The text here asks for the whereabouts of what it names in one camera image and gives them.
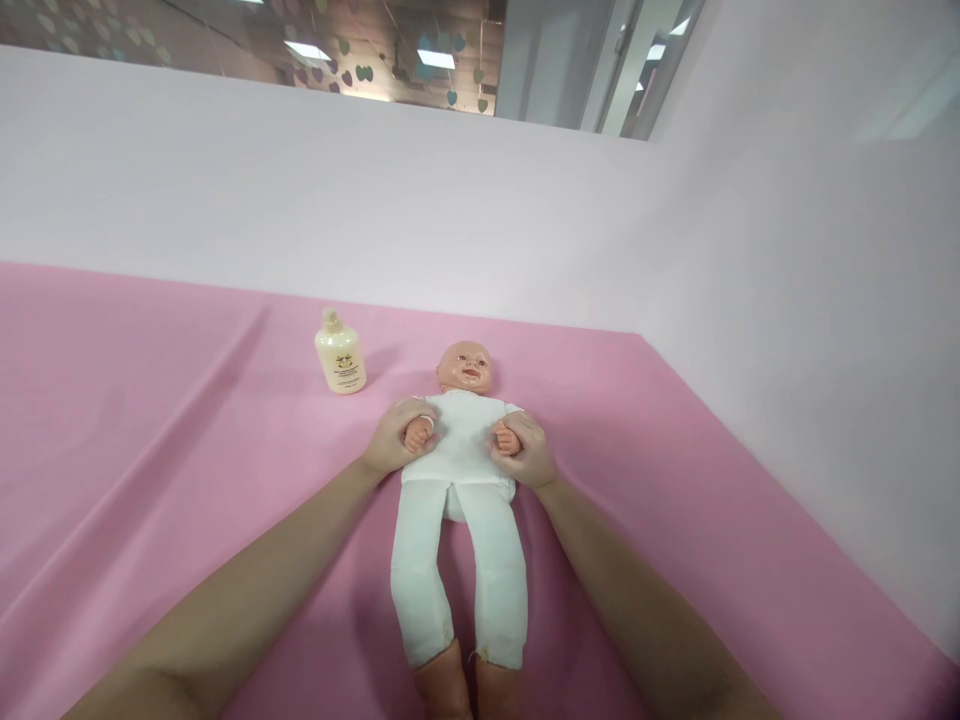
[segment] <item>heart decoration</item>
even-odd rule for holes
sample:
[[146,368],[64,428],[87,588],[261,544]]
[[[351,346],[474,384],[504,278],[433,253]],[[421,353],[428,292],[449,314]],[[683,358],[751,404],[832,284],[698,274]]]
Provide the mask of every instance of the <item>heart decoration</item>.
[[53,20],[48,18],[46,15],[41,15],[40,13],[37,13],[37,20],[40,21],[40,24],[43,25],[43,29],[46,30],[48,33],[52,34],[57,31],[56,24],[53,22]]

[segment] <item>doll foot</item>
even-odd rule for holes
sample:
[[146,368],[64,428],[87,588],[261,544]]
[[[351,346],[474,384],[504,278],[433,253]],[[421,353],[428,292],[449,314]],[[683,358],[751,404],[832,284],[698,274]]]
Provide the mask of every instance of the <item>doll foot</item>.
[[413,679],[423,703],[424,720],[473,720],[457,640],[418,668]]
[[520,671],[477,658],[477,707],[480,720],[519,720]]

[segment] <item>human arm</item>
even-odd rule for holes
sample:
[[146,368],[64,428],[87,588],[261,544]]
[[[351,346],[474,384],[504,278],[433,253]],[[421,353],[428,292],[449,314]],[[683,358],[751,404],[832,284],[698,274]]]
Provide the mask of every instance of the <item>human arm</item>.
[[490,457],[536,494],[590,604],[657,718],[767,720],[779,714],[697,612],[557,471],[527,413],[504,424],[522,450]]
[[363,454],[177,603],[65,720],[216,718],[310,595],[390,472],[430,452],[403,445],[426,403],[381,418]]

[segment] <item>baby doll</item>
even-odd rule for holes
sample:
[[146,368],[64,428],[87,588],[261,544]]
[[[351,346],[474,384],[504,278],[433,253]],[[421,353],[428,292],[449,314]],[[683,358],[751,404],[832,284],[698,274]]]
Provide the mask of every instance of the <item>baby doll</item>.
[[[404,649],[428,718],[472,718],[460,646],[437,570],[443,518],[470,528],[477,565],[475,622],[477,693],[481,720],[514,718],[517,676],[527,639],[527,574],[520,535],[510,509],[514,480],[490,459],[520,452],[502,418],[516,405],[484,397],[493,369],[475,342],[447,348],[437,366],[440,395],[424,398],[437,410],[413,420],[404,442],[416,452],[433,433],[433,452],[401,476],[400,509],[390,566],[390,587]],[[491,438],[496,445],[488,447]]]

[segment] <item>white wall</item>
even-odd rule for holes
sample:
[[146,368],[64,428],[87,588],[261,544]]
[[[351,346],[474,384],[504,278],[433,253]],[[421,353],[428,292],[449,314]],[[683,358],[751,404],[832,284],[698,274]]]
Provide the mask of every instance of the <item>white wall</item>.
[[670,251],[636,325],[955,656],[957,8],[707,3],[654,137]]
[[635,325],[596,248],[655,206],[652,146],[10,47],[0,97],[0,259]]

